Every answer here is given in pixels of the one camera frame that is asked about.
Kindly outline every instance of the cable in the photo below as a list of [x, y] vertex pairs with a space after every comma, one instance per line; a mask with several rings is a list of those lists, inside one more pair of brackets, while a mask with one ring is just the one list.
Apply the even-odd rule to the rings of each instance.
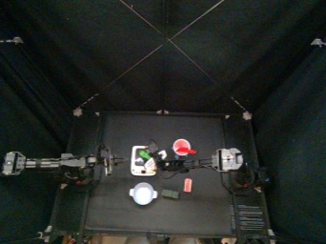
[[202, 168], [212, 169], [212, 170], [214, 170], [214, 171], [218, 172], [218, 173], [229, 173], [229, 172], [230, 172], [230, 171], [221, 171], [221, 170], [217, 169], [216, 167], [213, 167], [213, 166], [208, 166], [208, 165], [202, 165]]
[[225, 1], [220, 1], [170, 39], [174, 40]]
[[216, 79], [210, 76], [210, 74], [205, 71], [205, 69], [201, 67], [201, 65], [196, 62], [196, 60], [188, 55], [188, 53], [181, 49], [181, 47], [177, 45], [176, 42], [173, 42], [173, 38], [169, 39], [169, 42], [176, 46], [176, 48], [180, 50], [180, 52], [185, 55], [185, 57], [189, 59], [189, 61], [198, 67], [198, 69], [202, 71], [202, 73], [206, 75], [206, 77], [210, 79], [214, 85], [217, 85], [221, 89], [221, 91], [225, 93], [226, 96], [230, 97], [232, 101], [238, 105], [238, 107], [246, 112], [246, 108], [241, 105], [241, 103], [236, 100], [236, 98], [232, 96], [232, 94], [226, 91], [226, 89], [218, 84]]
[[200, 164], [201, 164], [202, 161], [206, 161], [206, 160], [212, 160], [212, 157], [201, 158], [200, 159]]
[[170, 176], [165, 177], [160, 172], [158, 173], [158, 176], [164, 179], [172, 179], [173, 177], [176, 177], [178, 174], [180, 174], [180, 171], [174, 172]]
[[69, 172], [66, 172], [66, 178], [67, 178], [67, 179], [71, 179], [71, 180], [78, 180], [78, 177], [71, 177], [71, 176], [69, 175]]
[[99, 96], [124, 77], [125, 75], [141, 64], [144, 63], [144, 61], [146, 59], [149, 59], [149, 57], [164, 47], [164, 45], [158, 46], [120, 76], [117, 79], [114, 79], [104, 88], [102, 90], [94, 94], [86, 102], [83, 102], [77, 109], [81, 109], [82, 107], [85, 107], [94, 99], [97, 96]]
[[141, 15], [141, 13], [130, 7], [124, 0], [121, 2], [128, 6], [128, 8], [141, 17], [141, 19], [157, 30], [158, 33], [164, 34], [162, 31], [150, 23], [150, 21]]

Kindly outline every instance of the black fabric wall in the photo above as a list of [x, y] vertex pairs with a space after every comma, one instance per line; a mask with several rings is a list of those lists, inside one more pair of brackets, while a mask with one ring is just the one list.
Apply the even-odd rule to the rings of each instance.
[[[220, 2], [178, 49], [166, 38]], [[86, 109], [102, 111], [242, 112], [233, 96], [252, 112], [326, 25], [325, 0], [13, 0], [2, 9], [71, 106], [101, 92]]]
[[[10, 35], [0, 30], [0, 39]], [[27, 157], [59, 157], [65, 152], [71, 110], [42, 75], [26, 50], [0, 44], [0, 157], [21, 151]], [[46, 174], [0, 178], [0, 243], [37, 243], [29, 238], [50, 220], [57, 184]]]
[[326, 49], [316, 48], [256, 116], [260, 156], [276, 174], [268, 192], [273, 226], [297, 236], [288, 243], [326, 243], [325, 64]]

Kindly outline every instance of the green block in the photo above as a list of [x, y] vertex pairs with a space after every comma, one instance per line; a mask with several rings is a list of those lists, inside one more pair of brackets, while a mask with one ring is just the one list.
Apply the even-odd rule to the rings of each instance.
[[170, 191], [170, 190], [164, 190], [162, 195], [165, 197], [170, 197], [173, 199], [178, 199], [178, 192]]
[[140, 151], [140, 154], [142, 157], [145, 157], [146, 159], [150, 159], [152, 156], [149, 155], [149, 153], [146, 151]]

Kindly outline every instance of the black table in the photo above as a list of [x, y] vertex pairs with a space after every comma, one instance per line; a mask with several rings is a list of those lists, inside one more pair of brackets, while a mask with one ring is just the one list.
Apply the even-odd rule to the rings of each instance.
[[[133, 146], [146, 145], [149, 139], [156, 139], [160, 149], [170, 149], [180, 138], [188, 139], [198, 151], [189, 158], [208, 158], [217, 149], [236, 147], [245, 160], [258, 164], [252, 124], [242, 114], [102, 112], [98, 116], [91, 112], [75, 120], [69, 152], [95, 153], [104, 142], [114, 154], [130, 158]], [[234, 199], [222, 185], [222, 176], [202, 168], [172, 179], [141, 177], [132, 174], [129, 160], [89, 193], [61, 190], [53, 215], [57, 234], [234, 236]], [[185, 178], [193, 179], [192, 193], [184, 192]], [[158, 198], [148, 206], [140, 206], [129, 196], [141, 182], [149, 182], [158, 191]], [[165, 198], [164, 189], [180, 192], [180, 199]]]

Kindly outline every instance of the white bowl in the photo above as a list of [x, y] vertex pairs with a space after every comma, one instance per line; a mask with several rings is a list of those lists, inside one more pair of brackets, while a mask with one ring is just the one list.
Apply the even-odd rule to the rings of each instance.
[[140, 205], [150, 204], [153, 199], [158, 197], [158, 192], [148, 182], [140, 183], [134, 189], [130, 189], [129, 194]]

